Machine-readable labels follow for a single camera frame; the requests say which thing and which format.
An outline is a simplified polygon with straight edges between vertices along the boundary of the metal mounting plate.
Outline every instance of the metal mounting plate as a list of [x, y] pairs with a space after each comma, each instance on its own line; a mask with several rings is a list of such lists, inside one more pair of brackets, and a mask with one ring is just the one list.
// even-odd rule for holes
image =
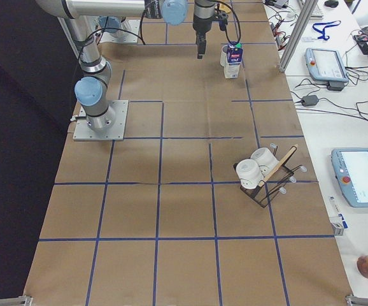
[[[108, 129], [94, 131], [88, 126], [86, 119], [80, 119], [76, 121], [73, 139], [75, 141], [123, 140], [128, 106], [128, 100], [110, 100], [109, 107], [112, 107], [116, 113], [115, 123]], [[79, 116], [85, 116], [85, 111], [82, 107]]]
[[[131, 32], [139, 35], [140, 20], [127, 20], [131, 27]], [[138, 37], [129, 33], [126, 33], [121, 38], [113, 37], [111, 34], [103, 33], [101, 43], [120, 43], [120, 44], [136, 44], [138, 43]]]

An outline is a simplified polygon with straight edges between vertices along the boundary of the black curtain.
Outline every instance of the black curtain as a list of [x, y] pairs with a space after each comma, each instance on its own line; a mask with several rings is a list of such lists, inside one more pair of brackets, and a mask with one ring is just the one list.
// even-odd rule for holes
[[0, 298], [22, 295], [81, 71], [58, 20], [0, 1]]

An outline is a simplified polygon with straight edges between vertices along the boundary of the table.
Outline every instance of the table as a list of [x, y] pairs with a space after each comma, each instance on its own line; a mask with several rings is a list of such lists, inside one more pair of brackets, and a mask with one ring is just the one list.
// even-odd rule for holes
[[[304, 52], [308, 47], [336, 49], [344, 56], [344, 62], [348, 58], [350, 66], [368, 66], [367, 56], [363, 55], [358, 47], [354, 47], [346, 54], [346, 51], [355, 44], [351, 38], [351, 33], [355, 34], [355, 30], [358, 29], [358, 24], [348, 7], [343, 1], [340, 1], [337, 8], [327, 8], [323, 5], [323, 2], [323, 0], [319, 0], [318, 5], [325, 14], [324, 19], [321, 21], [311, 20], [304, 31], [303, 37], [315, 38], [318, 36], [318, 33], [311, 28], [314, 22], [341, 20], [341, 25], [327, 29], [327, 34], [330, 36], [328, 41], [314, 40], [309, 43], [300, 42], [298, 44], [286, 69], [286, 76], [290, 90], [296, 92], [299, 96], [315, 89], [314, 87], [295, 89], [295, 86], [303, 78], [309, 78], [304, 60]], [[293, 8], [298, 8], [295, 1], [290, 1], [290, 5]], [[274, 13], [270, 8], [266, 8], [266, 12], [268, 16]], [[291, 27], [288, 24], [283, 24], [281, 30], [289, 33]], [[341, 92], [330, 92], [321, 89], [314, 94], [319, 98], [328, 98], [338, 105], [351, 107], [356, 101], [368, 100], [368, 81], [359, 82], [357, 86], [350, 83]], [[304, 108], [300, 104], [296, 104], [296, 107]], [[320, 101], [312, 109], [343, 112], [326, 101]], [[333, 196], [348, 224], [348, 229], [344, 231], [344, 235], [336, 237], [336, 240], [353, 294], [368, 298], [368, 279], [359, 274], [356, 265], [359, 256], [368, 254], [368, 208], [352, 208], [347, 204], [341, 194], [337, 180], [334, 178], [334, 170], [330, 162], [330, 153], [333, 148], [368, 147], [368, 122], [341, 115], [315, 113], [307, 110], [298, 110], [297, 113], [306, 137], [327, 212], [329, 216], [336, 214], [329, 200], [329, 197]]]

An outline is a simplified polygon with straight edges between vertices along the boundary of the white mug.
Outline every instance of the white mug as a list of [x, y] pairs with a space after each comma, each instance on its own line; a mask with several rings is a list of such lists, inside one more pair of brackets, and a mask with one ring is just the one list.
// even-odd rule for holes
[[259, 165], [260, 171], [263, 176], [269, 174], [274, 167], [279, 163], [272, 152], [268, 148], [259, 148], [254, 153], [252, 153], [251, 159], [256, 161]]
[[259, 165], [253, 159], [244, 159], [236, 165], [236, 173], [241, 185], [246, 189], [254, 189], [263, 180]]

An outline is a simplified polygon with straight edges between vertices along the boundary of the power adapter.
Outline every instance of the power adapter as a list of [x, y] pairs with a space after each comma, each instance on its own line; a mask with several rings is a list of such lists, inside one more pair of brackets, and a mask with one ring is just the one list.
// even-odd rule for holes
[[288, 0], [276, 0], [276, 2], [274, 2], [274, 7], [275, 8], [285, 8], [286, 4], [287, 4]]
[[327, 89], [329, 91], [342, 91], [344, 89], [345, 85], [342, 82], [337, 81], [329, 81], [327, 83]]
[[311, 94], [309, 96], [304, 96], [302, 99], [301, 99], [301, 105], [302, 106], [305, 106], [305, 107], [308, 107], [308, 106], [315, 106], [317, 105], [318, 103], [318, 98], [315, 94]]

